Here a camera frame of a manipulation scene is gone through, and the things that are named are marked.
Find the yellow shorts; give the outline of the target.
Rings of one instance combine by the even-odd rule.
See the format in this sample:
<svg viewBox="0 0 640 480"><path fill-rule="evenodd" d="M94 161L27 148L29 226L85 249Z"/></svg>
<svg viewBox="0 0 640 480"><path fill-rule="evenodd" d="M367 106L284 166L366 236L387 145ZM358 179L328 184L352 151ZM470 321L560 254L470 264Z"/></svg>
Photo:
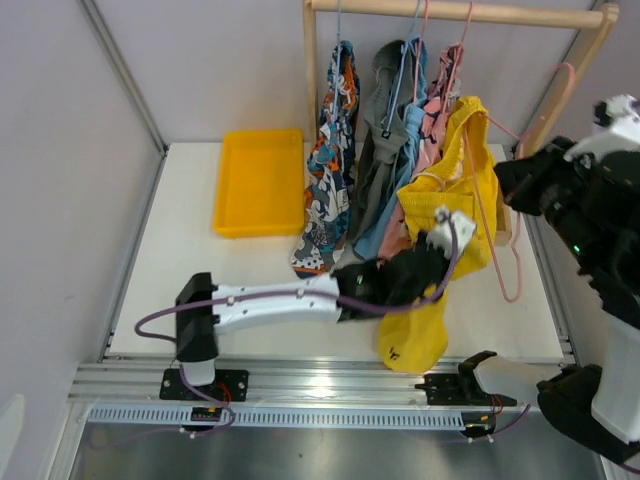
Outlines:
<svg viewBox="0 0 640 480"><path fill-rule="evenodd" d="M457 100L446 123L441 160L399 190L409 238L436 225L436 209L461 211L477 225L449 282L453 285L491 258L497 230L499 185L495 160L488 147L487 109L477 96ZM448 345L444 313L448 294L441 300L407 313L387 314L379 326L378 350L384 365L399 373L421 374L431 369Z"/></svg>

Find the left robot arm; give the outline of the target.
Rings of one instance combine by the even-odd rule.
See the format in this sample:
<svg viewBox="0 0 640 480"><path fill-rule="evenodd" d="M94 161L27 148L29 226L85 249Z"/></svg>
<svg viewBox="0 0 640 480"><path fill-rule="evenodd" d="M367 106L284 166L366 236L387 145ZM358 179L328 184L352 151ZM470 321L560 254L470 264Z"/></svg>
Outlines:
<svg viewBox="0 0 640 480"><path fill-rule="evenodd" d="M389 260L349 264L272 287L216 286L210 273L197 273L171 310L182 388L197 400L215 392L218 337L223 333L290 321L337 324L435 303L461 252L460 239L421 232L412 247Z"/></svg>

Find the blue hanger of grey shorts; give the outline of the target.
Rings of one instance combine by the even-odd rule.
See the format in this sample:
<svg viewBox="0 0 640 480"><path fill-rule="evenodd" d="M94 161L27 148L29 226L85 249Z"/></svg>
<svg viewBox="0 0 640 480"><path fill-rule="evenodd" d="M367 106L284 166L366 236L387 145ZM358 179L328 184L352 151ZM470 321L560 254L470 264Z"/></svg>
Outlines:
<svg viewBox="0 0 640 480"><path fill-rule="evenodd" d="M401 46L400 46L400 60L399 60L399 64L398 64L398 70L397 73L394 77L394 83L392 84L392 89L390 91L390 97L389 97L389 101L387 104L387 110L386 110L386 124L383 128L383 137L384 138L388 138L391 132L391 126L393 123L393 115L394 112L396 111L396 106L397 106L397 102L398 102L398 96L399 96L399 92L400 92L400 88L401 88L401 83L402 83L402 77L404 75L404 62L405 62L405 58L407 55L407 51L409 50L409 44L411 42L412 36L414 34L414 30L415 30L415 25L417 22L417 18L418 18L418 14L420 11L420 7L421 7L421 0L417 0L416 1L416 6L415 6L415 11L414 11L414 16L412 19L412 23L411 26L408 30L407 36L405 38L405 40L402 42Z"/></svg>

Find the pink hanger of blue shorts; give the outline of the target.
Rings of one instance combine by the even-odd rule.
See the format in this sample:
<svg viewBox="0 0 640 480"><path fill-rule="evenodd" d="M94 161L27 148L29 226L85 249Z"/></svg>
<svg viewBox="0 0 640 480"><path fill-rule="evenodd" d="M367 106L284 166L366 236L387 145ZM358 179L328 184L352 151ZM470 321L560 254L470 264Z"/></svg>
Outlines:
<svg viewBox="0 0 640 480"><path fill-rule="evenodd" d="M419 36L419 40L416 48L416 62L415 62L415 69L414 69L414 84L413 84L413 97L412 97L413 104L417 103L417 96L418 96L418 90L419 90L419 73L422 69L421 67L421 59L423 57L422 47L424 44L424 37L426 33L429 12L430 12L430 1L425 0L423 22L422 22L421 32L420 32L420 36Z"/></svg>

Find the light blue shorts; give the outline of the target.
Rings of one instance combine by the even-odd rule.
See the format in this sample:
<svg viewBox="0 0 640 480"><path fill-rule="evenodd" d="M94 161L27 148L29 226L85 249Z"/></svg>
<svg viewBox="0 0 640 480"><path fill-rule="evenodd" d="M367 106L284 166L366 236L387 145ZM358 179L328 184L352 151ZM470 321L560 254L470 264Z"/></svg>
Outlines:
<svg viewBox="0 0 640 480"><path fill-rule="evenodd" d="M368 128L358 161L349 240L361 259L378 256L397 205L397 191L409 179L409 151L417 144L413 103L424 106L427 53L419 37L392 41L374 56L376 88L365 102Z"/></svg>

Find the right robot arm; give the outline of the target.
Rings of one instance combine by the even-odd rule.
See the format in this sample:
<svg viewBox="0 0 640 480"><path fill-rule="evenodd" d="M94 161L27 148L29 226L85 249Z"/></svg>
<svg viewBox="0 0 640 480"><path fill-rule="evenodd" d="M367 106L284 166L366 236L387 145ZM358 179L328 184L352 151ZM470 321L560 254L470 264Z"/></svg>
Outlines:
<svg viewBox="0 0 640 480"><path fill-rule="evenodd" d="M608 330L604 362L545 377L481 351L459 365L451 384L427 374L418 387L440 406L537 406L558 432L627 467L639 454L639 152L615 147L567 159L574 145L556 137L494 171L506 204L544 218L597 293Z"/></svg>

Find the pink shark print shorts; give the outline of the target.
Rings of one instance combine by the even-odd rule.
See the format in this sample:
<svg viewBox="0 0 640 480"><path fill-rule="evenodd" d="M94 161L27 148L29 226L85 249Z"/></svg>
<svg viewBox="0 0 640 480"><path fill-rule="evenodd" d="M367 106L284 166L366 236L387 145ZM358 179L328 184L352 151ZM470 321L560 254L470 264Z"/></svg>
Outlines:
<svg viewBox="0 0 640 480"><path fill-rule="evenodd" d="M428 87L419 87L418 96L423 98L417 99L416 104L411 103L405 109L409 140L401 152L404 165L400 170L400 177L396 181L389 205L381 216L386 224L385 229L377 233L379 257L389 258L409 242L404 210L398 199L399 190L441 160L446 123L457 100L456 78L451 107L448 112L441 112L441 97L451 72L455 45L441 53L436 79Z"/></svg>

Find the pink hanger of yellow shorts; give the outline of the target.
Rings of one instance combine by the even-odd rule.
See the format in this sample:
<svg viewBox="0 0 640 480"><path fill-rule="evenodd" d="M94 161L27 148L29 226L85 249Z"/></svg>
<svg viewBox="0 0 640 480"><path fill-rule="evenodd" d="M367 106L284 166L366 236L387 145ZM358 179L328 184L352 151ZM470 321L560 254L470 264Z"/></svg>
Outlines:
<svg viewBox="0 0 640 480"><path fill-rule="evenodd" d="M565 69L567 71L567 73L566 73L567 79L566 79L566 81L564 83L564 86L561 88L559 101L567 101L570 98L571 94L573 93L573 90L574 90L575 85L576 85L576 70L575 70L575 67L569 62L562 62L562 63L558 64L555 67L555 72L558 72L561 69ZM531 124L527 127L525 132L522 133L521 135L514 134L511 130L507 129L502 124L500 124L499 122L497 122L494 119L492 119L488 114L486 114L485 117L494 126L497 126L503 132L509 134L511 137L513 137L513 138L515 138L517 140L517 142L516 142L516 146L517 146L516 159L520 160L520 159L522 159L524 157L525 146L529 142L532 142L534 131L538 127L543 128L547 124L550 115L548 113L539 114L538 118L536 120L532 120ZM468 137L468 130L467 129L465 129L463 131L463 138L464 138L464 152L465 152L466 158L469 160L469 165L470 165L471 172L472 172L472 178L473 178L473 184L474 184L475 193L477 195L479 195L480 194L480 188L479 188L478 177L477 177L475 166L474 166L473 152L470 149L470 140L469 140L469 137ZM486 209L485 209L485 206L484 206L484 203L483 203L483 200L482 200L481 197L478 197L478 203L479 203L479 208L480 208L480 213L481 213L482 225L484 227L485 233L487 234L487 243L488 243L488 246L489 246L489 249L490 249L491 258L493 260L493 266L494 266L495 273L497 275L497 280L498 280L498 284L499 284L499 287L500 287L500 290L501 290L502 297L507 303L515 303L521 298L521 295L523 293L522 262L521 262L520 254L519 254L519 252L517 250L517 242L518 242L518 239L519 239L519 236L520 236L520 231L521 231L521 214L518 213L516 215L516 230L515 230L515 233L512 235L512 238L511 238L510 242L508 243L509 248L511 250L511 253L513 255L514 261L515 261L515 266L516 266L516 292L515 292L514 295L510 295L508 293L508 291L507 291L507 286L506 286L505 280L503 278L503 273L502 273L502 270L501 270L499 259L498 259L497 254L496 254L495 242L491 239L491 237L489 235L489 232L488 232L489 225L488 225L487 216L486 216Z"/></svg>

